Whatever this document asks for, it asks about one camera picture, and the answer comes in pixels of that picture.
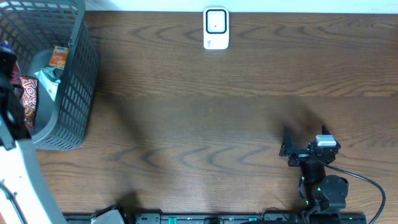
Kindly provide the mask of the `red Top chocolate bar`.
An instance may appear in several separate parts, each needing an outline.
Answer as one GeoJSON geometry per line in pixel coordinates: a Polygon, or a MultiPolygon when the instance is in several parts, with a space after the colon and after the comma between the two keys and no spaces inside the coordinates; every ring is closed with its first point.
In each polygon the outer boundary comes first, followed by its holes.
{"type": "Polygon", "coordinates": [[[24,107],[24,121],[27,129],[34,129],[38,99],[38,80],[33,77],[20,77],[23,87],[22,105],[24,107]]]}

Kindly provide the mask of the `teal snack wrapper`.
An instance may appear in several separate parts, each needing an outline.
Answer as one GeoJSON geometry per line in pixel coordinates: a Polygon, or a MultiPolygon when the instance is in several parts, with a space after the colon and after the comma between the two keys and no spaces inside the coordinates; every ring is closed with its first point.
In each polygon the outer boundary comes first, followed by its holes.
{"type": "Polygon", "coordinates": [[[43,67],[40,71],[35,72],[35,76],[45,88],[51,99],[55,101],[58,85],[61,83],[61,80],[55,75],[55,68],[43,67]]]}

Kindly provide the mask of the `orange tissue pack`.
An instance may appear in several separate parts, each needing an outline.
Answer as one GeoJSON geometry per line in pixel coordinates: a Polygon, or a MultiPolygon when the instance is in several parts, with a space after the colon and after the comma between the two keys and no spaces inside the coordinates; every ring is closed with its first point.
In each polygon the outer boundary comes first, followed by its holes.
{"type": "Polygon", "coordinates": [[[55,46],[50,58],[49,66],[63,70],[67,61],[69,48],[55,46]]]}

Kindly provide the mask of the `red purple noodle packet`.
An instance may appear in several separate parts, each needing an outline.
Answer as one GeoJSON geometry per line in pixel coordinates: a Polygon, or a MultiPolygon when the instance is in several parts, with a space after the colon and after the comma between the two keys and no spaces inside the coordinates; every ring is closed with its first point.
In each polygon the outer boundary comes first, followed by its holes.
{"type": "MultiPolygon", "coordinates": [[[[7,40],[1,41],[1,50],[5,50],[6,52],[16,55],[13,46],[7,40]]],[[[16,61],[12,69],[10,83],[13,85],[20,85],[21,84],[20,77],[21,77],[21,71],[18,62],[16,61]]]]}

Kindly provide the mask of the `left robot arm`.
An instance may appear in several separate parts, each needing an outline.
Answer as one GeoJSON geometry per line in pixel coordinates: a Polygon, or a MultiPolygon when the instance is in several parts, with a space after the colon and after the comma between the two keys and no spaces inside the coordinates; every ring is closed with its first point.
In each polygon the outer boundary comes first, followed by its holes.
{"type": "Polygon", "coordinates": [[[24,107],[11,85],[17,57],[1,50],[1,214],[7,223],[124,223],[117,208],[92,217],[65,216],[44,179],[25,126],[24,107]]]}

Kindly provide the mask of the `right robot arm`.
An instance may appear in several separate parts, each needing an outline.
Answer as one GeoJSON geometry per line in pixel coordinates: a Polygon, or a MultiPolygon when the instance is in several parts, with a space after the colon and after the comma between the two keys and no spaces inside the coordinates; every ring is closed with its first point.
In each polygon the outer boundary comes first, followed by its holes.
{"type": "Polygon", "coordinates": [[[288,127],[284,135],[279,156],[288,158],[289,167],[299,167],[300,196],[306,200],[307,208],[297,215],[302,223],[341,223],[340,210],[346,207],[349,183],[337,175],[326,175],[325,167],[336,159],[341,145],[325,125],[322,133],[309,142],[307,148],[294,147],[288,127]]]}

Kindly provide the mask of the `dark grey plastic basket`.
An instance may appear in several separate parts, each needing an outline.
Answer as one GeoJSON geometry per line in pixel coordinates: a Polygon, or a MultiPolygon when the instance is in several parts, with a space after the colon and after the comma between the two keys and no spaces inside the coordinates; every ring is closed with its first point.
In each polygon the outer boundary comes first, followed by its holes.
{"type": "Polygon", "coordinates": [[[23,76],[48,67],[56,47],[69,49],[55,98],[38,84],[36,149],[68,151],[85,138],[99,72],[99,57],[85,24],[84,0],[1,1],[1,40],[15,50],[23,76]]]}

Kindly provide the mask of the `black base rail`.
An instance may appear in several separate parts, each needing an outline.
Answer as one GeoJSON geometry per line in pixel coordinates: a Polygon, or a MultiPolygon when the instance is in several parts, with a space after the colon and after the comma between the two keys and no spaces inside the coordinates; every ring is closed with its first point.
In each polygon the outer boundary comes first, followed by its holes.
{"type": "MultiPolygon", "coordinates": [[[[132,224],[239,224],[239,223],[276,223],[291,224],[302,223],[298,218],[290,218],[288,215],[280,213],[267,213],[265,215],[178,215],[178,214],[159,214],[159,213],[137,213],[130,216],[122,216],[120,223],[132,224]]],[[[366,224],[364,215],[311,215],[310,223],[328,224],[366,224]]]]}

